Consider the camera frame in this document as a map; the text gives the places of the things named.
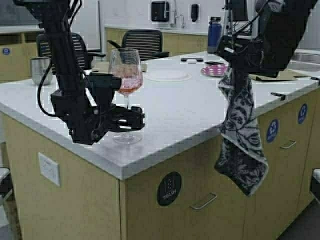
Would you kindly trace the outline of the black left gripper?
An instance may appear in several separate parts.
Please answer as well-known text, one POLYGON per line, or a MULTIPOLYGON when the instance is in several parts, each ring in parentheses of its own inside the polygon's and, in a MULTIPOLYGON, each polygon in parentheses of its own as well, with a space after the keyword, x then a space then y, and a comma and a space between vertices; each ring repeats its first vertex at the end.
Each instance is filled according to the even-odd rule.
POLYGON ((67 95, 62 90, 54 91, 51 103, 55 115, 66 123, 69 135, 76 144, 93 145, 108 132, 124 133, 140 131, 145 127, 145 113, 139 106, 125 108, 112 103, 114 90, 99 92, 96 107, 92 107, 85 92, 67 95))

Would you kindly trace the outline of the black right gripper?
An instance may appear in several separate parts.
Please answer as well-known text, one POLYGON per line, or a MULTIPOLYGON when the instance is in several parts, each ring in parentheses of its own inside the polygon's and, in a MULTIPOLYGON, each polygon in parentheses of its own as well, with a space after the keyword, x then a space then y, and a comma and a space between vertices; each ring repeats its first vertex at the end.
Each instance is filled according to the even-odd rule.
POLYGON ((233 69, 254 74, 261 70, 262 51, 261 39, 249 40, 223 35, 218 41, 215 54, 227 61, 233 69))

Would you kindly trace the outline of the robot base right corner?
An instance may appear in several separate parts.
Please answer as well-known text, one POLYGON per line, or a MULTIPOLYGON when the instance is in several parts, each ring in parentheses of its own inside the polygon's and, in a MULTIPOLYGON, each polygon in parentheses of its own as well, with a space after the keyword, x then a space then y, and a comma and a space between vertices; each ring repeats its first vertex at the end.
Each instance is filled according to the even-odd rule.
POLYGON ((314 198, 320 202, 320 169, 315 168, 312 171, 311 180, 310 180, 310 193, 314 198))

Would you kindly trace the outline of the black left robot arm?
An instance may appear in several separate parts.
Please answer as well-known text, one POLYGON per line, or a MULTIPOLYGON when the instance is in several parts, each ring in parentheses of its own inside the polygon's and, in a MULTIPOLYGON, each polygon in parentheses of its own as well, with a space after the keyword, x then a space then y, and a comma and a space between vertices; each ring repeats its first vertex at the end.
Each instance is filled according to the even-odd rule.
POLYGON ((84 75, 76 57, 70 19, 78 11, 79 0, 15 0, 39 21, 51 51, 58 89, 50 95, 53 117, 66 123, 72 141, 93 145, 106 133, 141 130, 145 114, 140 107, 127 109, 113 103, 122 79, 109 73, 84 75))

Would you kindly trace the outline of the robot base left corner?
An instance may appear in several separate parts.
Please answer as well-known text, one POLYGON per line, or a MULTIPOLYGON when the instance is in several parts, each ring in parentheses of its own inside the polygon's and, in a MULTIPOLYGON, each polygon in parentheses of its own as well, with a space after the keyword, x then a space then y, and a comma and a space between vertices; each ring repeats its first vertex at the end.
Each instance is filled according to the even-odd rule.
POLYGON ((0 168, 0 205, 2 206, 4 202, 13 193, 13 182, 12 176, 9 168, 0 168))

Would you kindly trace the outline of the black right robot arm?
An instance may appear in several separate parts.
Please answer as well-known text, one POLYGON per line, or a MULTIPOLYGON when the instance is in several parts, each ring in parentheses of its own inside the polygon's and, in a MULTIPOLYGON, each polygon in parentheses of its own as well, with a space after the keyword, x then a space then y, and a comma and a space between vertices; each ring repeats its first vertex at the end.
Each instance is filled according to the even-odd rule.
POLYGON ((239 30, 223 35, 216 54, 233 69, 275 78, 287 68, 316 4, 315 0, 258 0, 256 16, 239 30), (258 21, 256 37, 238 38, 255 21, 258 21))

